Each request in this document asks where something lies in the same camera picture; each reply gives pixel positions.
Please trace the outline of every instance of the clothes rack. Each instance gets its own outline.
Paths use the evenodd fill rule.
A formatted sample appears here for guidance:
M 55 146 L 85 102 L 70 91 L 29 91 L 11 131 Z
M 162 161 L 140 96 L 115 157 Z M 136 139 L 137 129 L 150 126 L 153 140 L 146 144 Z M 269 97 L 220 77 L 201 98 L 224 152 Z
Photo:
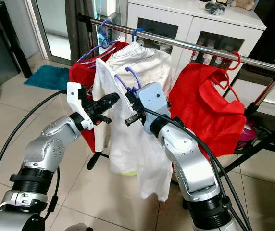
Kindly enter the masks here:
M 100 20 L 86 17 L 81 14 L 78 16 L 78 20 L 86 23 L 88 27 L 91 24 L 100 26 L 102 23 L 102 21 L 100 21 Z M 113 29 L 113 30 L 124 32 L 126 34 L 133 34 L 133 32 L 135 31 L 135 29 L 128 28 L 126 26 L 120 26 L 120 25 L 113 24 L 113 23 L 106 23 L 104 26 L 107 28 Z M 141 38 L 150 39 L 150 40 L 157 41 L 157 42 L 163 42 L 163 43 L 181 47 L 184 49 L 189 49 L 189 50 L 198 51 L 198 52 L 202 52 L 202 53 L 206 53 L 206 54 L 210 54 L 210 55 L 214 55 L 214 56 L 219 56 L 219 57 L 233 60 L 233 61 L 238 61 L 238 57 L 236 55 L 228 53 L 228 52 L 220 51 L 217 49 L 212 49 L 212 48 L 204 47 L 201 45 L 197 45 L 197 44 L 193 44 L 193 43 L 189 43 L 189 42 L 185 42 L 185 41 L 180 41 L 177 39 L 173 39 L 173 38 L 169 38 L 169 37 L 165 37 L 165 36 L 161 36 L 161 35 L 152 34 L 152 33 L 145 32 L 145 31 L 138 31 L 138 32 L 136 32 L 136 35 Z M 247 64 L 247 65 L 251 65 L 251 66 L 255 66 L 255 67 L 259 67 L 262 69 L 266 69 L 266 70 L 275 72 L 275 64 L 270 64 L 270 63 L 266 63 L 263 61 L 254 60 L 254 59 L 244 57 L 244 56 L 241 56 L 241 62 L 244 64 Z M 266 86 L 266 88 L 258 96 L 258 98 L 247 107 L 245 116 L 250 117 L 254 112 L 256 112 L 259 105 L 263 102 L 265 97 L 274 88 L 275 88 L 275 77 L 268 84 L 268 86 Z M 241 163 L 243 163 L 244 161 L 249 159 L 251 156 L 256 154 L 261 149 L 268 149 L 268 150 L 271 149 L 271 151 L 275 151 L 275 147 L 273 145 L 271 145 L 271 143 L 274 140 L 275 140 L 275 131 L 268 138 L 264 139 L 262 142 L 260 142 L 258 145 L 256 145 L 256 147 L 249 148 L 240 158 L 238 158 L 237 160 L 232 162 L 229 166 L 227 166 L 225 168 L 225 171 L 226 172 L 231 171 L 236 166 L 240 165 Z M 100 155 L 106 156 L 104 154 L 95 153 L 90 161 L 90 162 L 92 162 L 91 163 L 92 167 L 94 166 L 95 162 L 97 161 L 97 159 Z

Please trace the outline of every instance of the curtain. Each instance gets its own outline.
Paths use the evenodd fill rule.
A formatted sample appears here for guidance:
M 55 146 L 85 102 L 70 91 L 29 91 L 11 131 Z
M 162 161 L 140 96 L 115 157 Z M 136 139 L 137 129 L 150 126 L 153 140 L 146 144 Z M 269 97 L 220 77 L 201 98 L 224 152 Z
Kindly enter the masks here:
M 65 0 L 65 12 L 68 38 L 71 50 L 71 63 L 74 64 L 83 54 L 92 48 L 86 31 L 86 24 L 77 20 L 80 12 L 94 17 L 92 0 Z M 97 45 L 96 27 L 93 26 L 94 46 Z

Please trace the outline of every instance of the red garment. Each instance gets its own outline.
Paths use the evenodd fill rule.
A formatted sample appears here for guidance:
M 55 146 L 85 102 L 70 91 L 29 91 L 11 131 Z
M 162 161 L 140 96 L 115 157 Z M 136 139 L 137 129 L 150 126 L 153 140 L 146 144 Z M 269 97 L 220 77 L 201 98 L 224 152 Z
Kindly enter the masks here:
M 107 61 L 109 57 L 129 45 L 126 42 L 118 42 L 111 46 L 105 53 L 98 55 L 91 59 L 84 59 L 80 62 L 76 62 L 69 71 L 69 81 L 84 84 L 87 88 L 86 98 L 92 100 L 92 86 L 94 84 L 96 67 L 89 69 L 89 67 L 95 65 L 96 59 L 101 58 L 103 61 Z M 91 150 L 95 151 L 95 135 L 94 130 L 84 130 L 81 132 L 82 136 L 90 146 Z
M 179 117 L 215 156 L 234 152 L 246 123 L 244 105 L 236 100 L 229 103 L 213 85 L 226 80 L 225 70 L 191 63 L 169 95 L 172 117 Z

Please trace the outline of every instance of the metal rail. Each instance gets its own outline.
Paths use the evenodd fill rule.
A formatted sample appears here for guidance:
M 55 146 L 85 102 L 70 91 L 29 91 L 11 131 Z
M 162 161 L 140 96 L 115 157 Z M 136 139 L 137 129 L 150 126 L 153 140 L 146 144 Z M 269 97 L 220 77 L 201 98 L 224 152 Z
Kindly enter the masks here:
M 96 19 L 91 19 L 90 22 L 94 25 L 101 25 L 101 23 L 102 23 L 102 21 L 96 20 Z M 134 32 L 134 29 L 131 29 L 131 28 L 128 28 L 125 26 L 120 26 L 117 24 L 106 23 L 104 26 L 106 26 L 110 29 L 113 29 L 113 30 L 124 32 L 126 34 L 132 34 Z M 196 45 L 196 44 L 189 43 L 189 42 L 180 41 L 180 40 L 173 39 L 173 38 L 168 38 L 168 37 L 161 36 L 161 35 L 144 32 L 144 31 L 138 31 L 136 33 L 136 35 L 139 37 L 145 38 L 145 39 L 150 39 L 150 40 L 154 40 L 157 42 L 163 42 L 163 43 L 166 43 L 169 45 L 174 45 L 177 47 L 181 47 L 181 48 L 185 48 L 185 49 L 189 49 L 189 50 L 193 50 L 193 51 L 199 51 L 199 52 L 211 54 L 214 56 L 220 56 L 220 57 L 223 57 L 223 58 L 226 58 L 229 60 L 233 60 L 233 61 L 238 61 L 238 57 L 236 55 L 228 53 L 228 52 L 220 51 L 217 49 L 211 49 L 208 47 Z M 248 65 L 255 66 L 255 67 L 260 67 L 260 68 L 275 72 L 275 64 L 269 64 L 266 62 L 262 62 L 262 61 L 251 59 L 251 58 L 244 57 L 244 56 L 241 57 L 241 62 L 244 64 L 248 64 Z

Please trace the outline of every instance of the hanging clothes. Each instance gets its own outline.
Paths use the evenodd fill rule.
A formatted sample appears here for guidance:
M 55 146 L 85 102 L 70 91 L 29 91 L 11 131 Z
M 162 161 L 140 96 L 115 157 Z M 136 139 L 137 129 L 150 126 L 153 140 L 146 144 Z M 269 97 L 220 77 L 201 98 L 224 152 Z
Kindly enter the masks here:
M 118 42 L 111 46 L 106 52 L 103 54 L 91 58 L 85 59 L 80 62 L 76 62 L 69 71 L 69 81 L 77 82 L 84 84 L 87 88 L 87 95 L 86 98 L 88 100 L 92 100 L 92 87 L 94 84 L 96 67 L 94 66 L 96 63 L 96 58 L 101 58 L 104 61 L 107 61 L 108 58 L 119 51 L 120 49 L 124 48 L 125 46 L 129 45 L 126 42 Z M 95 151 L 95 135 L 94 130 L 84 130 L 81 132 L 82 136 L 90 146 L 91 150 Z
M 165 201 L 172 177 L 172 163 L 166 157 L 158 139 L 154 135 L 147 134 L 140 121 L 129 127 L 126 126 L 125 119 L 136 112 L 129 106 L 130 102 L 125 96 L 124 87 L 114 77 L 116 72 L 101 59 L 96 60 L 96 66 L 93 99 L 98 100 L 112 92 L 120 96 L 113 109 L 105 114 L 112 119 L 110 170 L 114 173 L 137 171 L 141 197 L 146 199 L 155 193 L 159 200 Z
M 172 82 L 172 58 L 171 55 L 154 49 L 142 47 L 137 42 L 132 42 L 128 46 L 110 56 L 106 61 L 107 66 L 115 71 L 129 87 L 137 86 L 135 79 L 130 72 L 125 70 L 131 67 L 141 80 L 142 86 L 151 82 L 159 82 L 166 97 L 171 90 Z M 95 127 L 95 150 L 102 152 L 105 141 L 108 140 L 108 129 L 106 124 Z
M 234 153 L 246 123 L 244 105 L 237 100 L 229 103 L 214 86 L 226 80 L 225 70 L 190 63 L 169 95 L 172 117 L 179 117 L 215 156 Z

